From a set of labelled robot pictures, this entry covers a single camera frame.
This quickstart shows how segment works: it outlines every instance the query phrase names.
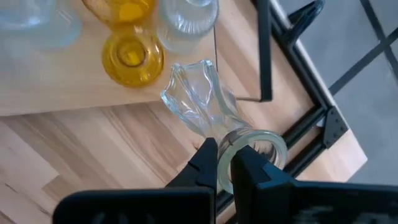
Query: vase mouth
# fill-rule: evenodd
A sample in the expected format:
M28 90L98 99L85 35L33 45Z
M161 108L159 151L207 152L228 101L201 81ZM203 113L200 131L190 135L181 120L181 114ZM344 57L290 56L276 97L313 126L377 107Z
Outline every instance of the vase mouth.
M254 130L254 129L237 129L228 133L218 146L218 166L217 179L221 187L228 193L233 194L233 185L229 176L230 163L235 154L245 146L254 146L256 142L269 142L271 147L268 148L268 154L263 156L273 163L274 166L283 169L287 160L287 146L284 139L272 131Z

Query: gray floor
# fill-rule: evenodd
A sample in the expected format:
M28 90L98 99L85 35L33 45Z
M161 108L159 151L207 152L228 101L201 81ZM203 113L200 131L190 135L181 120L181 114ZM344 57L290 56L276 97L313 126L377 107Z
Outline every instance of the gray floor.
M309 0L279 0L292 12ZM371 0L386 35L398 27L397 0ZM331 86L378 44L359 0L326 0L301 40ZM398 41L392 44L398 57ZM368 157L351 182L398 185L398 85L384 54L336 95L335 100Z

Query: glass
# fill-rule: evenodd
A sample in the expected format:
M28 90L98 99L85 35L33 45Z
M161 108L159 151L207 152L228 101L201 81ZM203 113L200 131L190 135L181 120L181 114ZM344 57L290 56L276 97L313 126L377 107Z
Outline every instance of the glass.
M66 0L2 0L0 29L42 47L65 47L81 33L81 21Z
M144 30L114 32L102 53L108 75L126 87L142 87L155 81L163 70L164 51Z
M217 0L160 0L157 36L166 49L189 53L214 27Z
M243 120L233 92L218 79L209 60L191 65L174 64L170 83L161 97L170 111L194 132L218 143L218 183L233 193L229 164L236 152L249 145L282 169L286 143L272 131L256 130Z
M83 0L83 4L100 21L118 29L146 20L155 7L155 0Z

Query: yellow glass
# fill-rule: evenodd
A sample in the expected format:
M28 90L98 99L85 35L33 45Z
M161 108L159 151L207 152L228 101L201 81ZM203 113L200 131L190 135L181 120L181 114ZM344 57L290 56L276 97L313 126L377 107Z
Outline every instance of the yellow glass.
M140 24L155 7L155 0L82 0L100 21L111 29Z
M104 45L102 61L117 83L142 87L162 72L164 51L157 38L145 32L114 32Z

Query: wooden tabletop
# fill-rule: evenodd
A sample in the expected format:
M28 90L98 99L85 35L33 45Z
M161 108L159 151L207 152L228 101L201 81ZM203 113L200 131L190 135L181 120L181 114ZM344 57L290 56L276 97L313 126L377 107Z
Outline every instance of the wooden tabletop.
M157 101L169 83L173 63L215 61L212 31L188 55L166 51L164 71L155 83L135 89L118 85L101 62L111 31L81 0L69 2L83 23L81 36L71 46L43 49L21 39L0 37L0 116Z
M215 27L219 75L237 96L257 96L256 11L249 1L220 4ZM238 106L255 128L282 134L313 103L273 40L271 47L274 100L239 101ZM313 128L294 145L289 160L319 131ZM203 140L162 102L0 118L0 223L50 223L61 198L79 190L163 187ZM365 161L348 131L299 178L347 181ZM218 221L227 218L224 214Z

